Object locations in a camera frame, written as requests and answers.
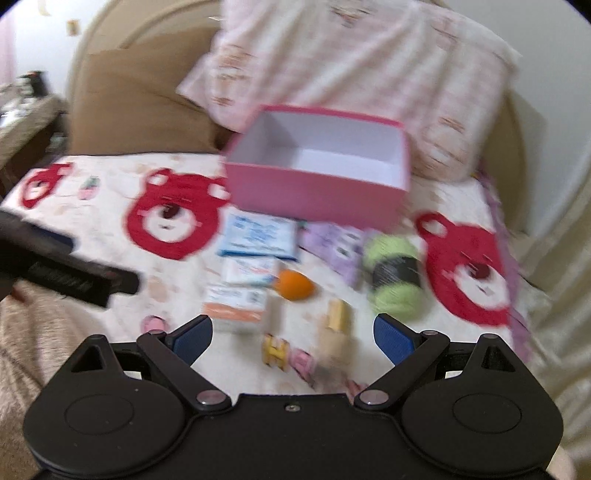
purple fabric edge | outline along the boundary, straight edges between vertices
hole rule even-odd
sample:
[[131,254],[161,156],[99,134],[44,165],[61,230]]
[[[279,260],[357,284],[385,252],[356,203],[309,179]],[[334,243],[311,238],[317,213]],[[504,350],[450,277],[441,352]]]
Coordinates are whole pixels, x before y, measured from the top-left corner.
[[493,180],[483,169],[478,170],[476,179],[484,189],[485,200],[491,210],[492,222],[496,230],[496,246],[499,249],[501,261],[505,267],[505,278],[509,288],[509,299],[511,300],[509,328],[513,337],[513,347],[521,360],[527,362],[531,353],[528,346],[530,331],[525,325],[525,319],[515,308],[519,296],[519,283],[521,279],[519,263],[509,251],[509,230],[505,226],[501,201],[496,194]]

orange ball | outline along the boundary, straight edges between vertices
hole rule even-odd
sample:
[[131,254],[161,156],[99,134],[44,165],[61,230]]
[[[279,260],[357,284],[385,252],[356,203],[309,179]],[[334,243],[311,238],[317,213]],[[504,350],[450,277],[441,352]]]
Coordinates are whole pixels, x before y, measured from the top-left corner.
[[282,270],[275,282],[277,293],[286,300],[304,300],[314,293],[314,283],[293,270]]

red bear print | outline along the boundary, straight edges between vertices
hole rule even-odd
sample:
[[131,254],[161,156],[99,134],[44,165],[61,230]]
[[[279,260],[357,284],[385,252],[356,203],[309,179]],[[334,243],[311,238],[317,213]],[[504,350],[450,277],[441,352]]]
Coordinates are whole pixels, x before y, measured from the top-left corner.
[[21,190],[21,204],[32,209],[45,197],[52,194],[63,177],[72,172],[73,163],[54,163],[49,168],[37,170],[29,177]]
[[171,260],[201,250],[219,226],[218,209],[228,202],[211,195],[225,179],[177,175],[169,168],[148,174],[145,192],[127,214],[129,237],[140,248]]
[[494,234],[435,212],[420,215],[415,225],[427,242],[425,269],[442,305],[477,325],[506,325],[509,290]]

open box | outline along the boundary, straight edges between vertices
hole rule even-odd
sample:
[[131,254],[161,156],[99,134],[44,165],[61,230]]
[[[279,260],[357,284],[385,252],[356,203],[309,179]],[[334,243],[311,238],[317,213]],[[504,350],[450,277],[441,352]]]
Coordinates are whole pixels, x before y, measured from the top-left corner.
[[226,156],[242,210],[390,232],[410,188],[400,123],[326,109],[266,106]]

pink curtain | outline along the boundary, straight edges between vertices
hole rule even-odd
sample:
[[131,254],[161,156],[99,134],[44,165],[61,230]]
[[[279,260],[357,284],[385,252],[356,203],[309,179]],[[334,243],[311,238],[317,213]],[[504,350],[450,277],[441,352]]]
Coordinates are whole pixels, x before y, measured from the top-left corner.
[[14,78],[14,25],[12,12],[0,19],[0,85]]

